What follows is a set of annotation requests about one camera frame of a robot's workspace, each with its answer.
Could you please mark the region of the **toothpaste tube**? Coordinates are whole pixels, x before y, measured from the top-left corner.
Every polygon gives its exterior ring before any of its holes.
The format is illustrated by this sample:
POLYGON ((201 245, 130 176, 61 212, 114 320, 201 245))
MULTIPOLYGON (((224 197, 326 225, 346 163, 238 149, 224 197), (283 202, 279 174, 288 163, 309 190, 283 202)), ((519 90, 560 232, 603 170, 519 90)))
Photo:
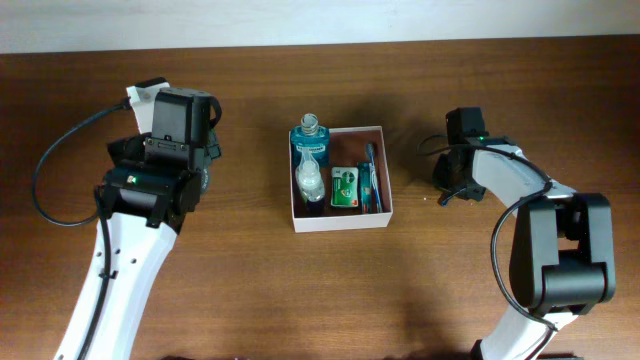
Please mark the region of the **toothpaste tube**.
POLYGON ((368 162, 359 162, 357 165, 359 173, 359 201, 363 214, 372 213, 372 185, 371 171, 368 162))

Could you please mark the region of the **blue mouthwash bottle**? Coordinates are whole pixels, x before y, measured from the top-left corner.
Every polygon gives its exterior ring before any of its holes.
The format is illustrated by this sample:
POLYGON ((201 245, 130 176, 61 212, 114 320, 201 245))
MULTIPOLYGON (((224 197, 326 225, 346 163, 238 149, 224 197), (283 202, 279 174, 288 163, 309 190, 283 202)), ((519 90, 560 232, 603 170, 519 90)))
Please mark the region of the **blue mouthwash bottle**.
POLYGON ((330 131, 321 126, 316 115, 307 113, 301 123, 290 133, 292 165, 297 167, 301 161, 302 149, 308 148, 320 167, 329 166, 330 131))

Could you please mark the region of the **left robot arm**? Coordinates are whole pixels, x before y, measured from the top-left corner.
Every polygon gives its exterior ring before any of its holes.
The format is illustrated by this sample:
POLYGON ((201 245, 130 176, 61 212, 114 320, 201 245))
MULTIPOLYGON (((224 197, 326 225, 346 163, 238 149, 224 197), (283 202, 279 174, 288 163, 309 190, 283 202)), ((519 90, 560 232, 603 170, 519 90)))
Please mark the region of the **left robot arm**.
POLYGON ((127 92, 139 132, 107 146, 114 166, 94 190, 93 257, 58 359, 129 358, 155 278, 221 155, 213 95, 167 83, 127 92))

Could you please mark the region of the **green soap bar pack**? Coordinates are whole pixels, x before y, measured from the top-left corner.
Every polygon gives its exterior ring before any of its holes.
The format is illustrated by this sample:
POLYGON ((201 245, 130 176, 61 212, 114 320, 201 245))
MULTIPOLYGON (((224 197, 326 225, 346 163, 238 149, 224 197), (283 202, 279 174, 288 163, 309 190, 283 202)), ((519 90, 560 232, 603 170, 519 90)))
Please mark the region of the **green soap bar pack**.
POLYGON ((359 170, 357 167, 333 167, 331 169, 331 206, 336 208, 357 208, 359 170))

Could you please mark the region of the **dark blue toothbrush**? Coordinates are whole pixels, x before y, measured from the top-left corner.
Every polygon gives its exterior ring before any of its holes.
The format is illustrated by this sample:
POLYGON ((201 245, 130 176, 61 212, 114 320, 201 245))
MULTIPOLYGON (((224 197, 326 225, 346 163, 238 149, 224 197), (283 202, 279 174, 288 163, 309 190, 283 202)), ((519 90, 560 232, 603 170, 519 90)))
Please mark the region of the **dark blue toothbrush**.
POLYGON ((437 203, 442 207, 446 207, 449 201, 455 198, 458 193, 459 190, 444 192, 437 200, 437 203))

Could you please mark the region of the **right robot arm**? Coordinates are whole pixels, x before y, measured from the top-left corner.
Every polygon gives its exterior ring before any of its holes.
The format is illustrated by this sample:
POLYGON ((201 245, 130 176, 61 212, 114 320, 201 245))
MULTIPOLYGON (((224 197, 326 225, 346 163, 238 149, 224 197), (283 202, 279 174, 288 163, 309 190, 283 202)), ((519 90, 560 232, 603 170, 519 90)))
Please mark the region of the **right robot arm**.
POLYGON ((473 359, 536 359, 555 335, 616 290, 611 206, 600 193, 562 185, 506 136, 486 130, 478 107, 446 116, 434 185, 447 205, 493 193, 506 207, 492 230, 490 260, 507 310, 473 359))

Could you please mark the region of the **clear pump soap bottle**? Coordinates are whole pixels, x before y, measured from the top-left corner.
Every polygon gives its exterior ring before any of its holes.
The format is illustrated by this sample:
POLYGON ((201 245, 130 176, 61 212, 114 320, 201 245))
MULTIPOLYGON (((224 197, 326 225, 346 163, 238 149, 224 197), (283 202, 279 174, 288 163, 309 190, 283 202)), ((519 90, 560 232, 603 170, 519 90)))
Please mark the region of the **clear pump soap bottle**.
POLYGON ((309 148, 301 149, 301 159, 295 170, 295 178, 308 213, 319 216, 324 211, 326 192, 320 166, 309 148))

